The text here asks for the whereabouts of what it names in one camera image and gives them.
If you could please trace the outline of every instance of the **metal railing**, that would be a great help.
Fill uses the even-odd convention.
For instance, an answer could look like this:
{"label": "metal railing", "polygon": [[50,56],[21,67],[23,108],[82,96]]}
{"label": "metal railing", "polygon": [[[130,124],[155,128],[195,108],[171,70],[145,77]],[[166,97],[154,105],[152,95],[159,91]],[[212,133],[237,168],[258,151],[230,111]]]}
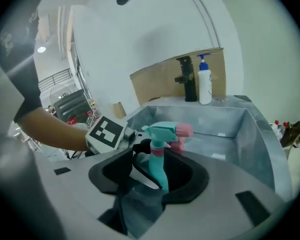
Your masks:
{"label": "metal railing", "polygon": [[52,76],[49,76],[42,81],[39,82],[39,89],[41,92],[48,90],[52,86],[60,84],[72,77],[70,68],[60,71],[59,73],[55,73]]}

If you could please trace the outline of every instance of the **ceiling light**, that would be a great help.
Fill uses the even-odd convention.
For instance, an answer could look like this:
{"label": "ceiling light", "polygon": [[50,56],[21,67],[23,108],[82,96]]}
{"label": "ceiling light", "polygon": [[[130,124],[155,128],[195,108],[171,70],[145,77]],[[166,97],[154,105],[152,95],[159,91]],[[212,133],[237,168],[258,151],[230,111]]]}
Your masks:
{"label": "ceiling light", "polygon": [[41,47],[39,47],[38,48],[38,53],[44,53],[46,51],[46,47],[44,47],[44,46],[41,46]]}

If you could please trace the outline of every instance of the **cloth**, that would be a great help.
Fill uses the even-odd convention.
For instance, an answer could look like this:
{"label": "cloth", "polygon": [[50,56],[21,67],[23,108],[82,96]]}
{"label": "cloth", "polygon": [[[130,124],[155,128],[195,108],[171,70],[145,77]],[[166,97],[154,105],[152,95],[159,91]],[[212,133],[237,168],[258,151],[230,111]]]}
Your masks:
{"label": "cloth", "polygon": [[39,25],[37,7],[40,1],[16,0],[0,20],[0,66],[24,97],[24,102],[14,117],[16,123],[25,114],[42,106],[33,58]]}

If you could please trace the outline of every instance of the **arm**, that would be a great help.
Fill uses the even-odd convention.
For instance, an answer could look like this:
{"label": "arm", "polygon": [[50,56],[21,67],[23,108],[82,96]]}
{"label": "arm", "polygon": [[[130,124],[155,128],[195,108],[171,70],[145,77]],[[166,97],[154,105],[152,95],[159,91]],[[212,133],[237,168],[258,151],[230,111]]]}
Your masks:
{"label": "arm", "polygon": [[27,135],[43,144],[65,150],[88,150],[85,141],[87,131],[62,122],[42,107],[22,116],[17,124]]}

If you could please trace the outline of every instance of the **soap dispenser bottle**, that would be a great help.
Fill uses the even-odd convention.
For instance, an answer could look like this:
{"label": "soap dispenser bottle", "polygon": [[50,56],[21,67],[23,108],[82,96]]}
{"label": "soap dispenser bottle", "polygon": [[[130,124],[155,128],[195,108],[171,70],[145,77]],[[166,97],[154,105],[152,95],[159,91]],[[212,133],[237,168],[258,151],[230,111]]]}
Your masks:
{"label": "soap dispenser bottle", "polygon": [[197,55],[201,58],[201,63],[199,66],[199,102],[202,105],[209,104],[212,100],[212,76],[209,70],[208,64],[205,62],[205,56],[210,55],[210,53],[203,53]]}

